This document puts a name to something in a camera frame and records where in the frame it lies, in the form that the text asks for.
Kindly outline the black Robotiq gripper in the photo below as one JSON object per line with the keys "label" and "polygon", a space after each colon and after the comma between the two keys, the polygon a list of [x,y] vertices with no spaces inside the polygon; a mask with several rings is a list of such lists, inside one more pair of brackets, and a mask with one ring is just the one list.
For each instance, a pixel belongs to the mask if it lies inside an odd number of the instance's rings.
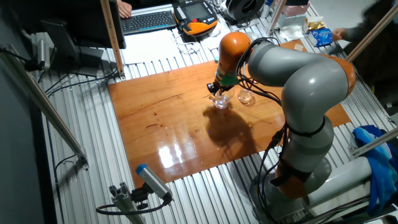
{"label": "black Robotiq gripper", "polygon": [[221,93],[223,92],[225,95],[233,94],[232,86],[221,86],[220,82],[217,80],[215,80],[213,83],[208,83],[206,87],[210,93],[215,93],[215,97],[221,96]]}

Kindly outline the helper bare hand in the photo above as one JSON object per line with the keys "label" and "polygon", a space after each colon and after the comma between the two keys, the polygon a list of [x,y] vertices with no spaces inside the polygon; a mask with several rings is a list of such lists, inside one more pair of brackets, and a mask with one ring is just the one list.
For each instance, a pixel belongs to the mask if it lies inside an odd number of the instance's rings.
{"label": "helper bare hand", "polygon": [[344,38],[344,36],[345,36],[345,32],[346,32],[346,29],[344,29],[344,28],[337,28],[337,29],[334,29],[334,30],[332,31],[332,35],[333,35],[332,40],[333,40],[334,42],[337,42],[337,41],[339,41],[339,40],[343,40],[343,38]]}

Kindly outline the operator hand at keyboard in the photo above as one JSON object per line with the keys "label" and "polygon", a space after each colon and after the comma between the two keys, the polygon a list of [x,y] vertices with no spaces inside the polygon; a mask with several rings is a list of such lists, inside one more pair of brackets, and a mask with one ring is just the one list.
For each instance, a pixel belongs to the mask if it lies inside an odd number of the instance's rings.
{"label": "operator hand at keyboard", "polygon": [[122,0],[117,0],[119,15],[123,19],[131,17],[132,6]]}

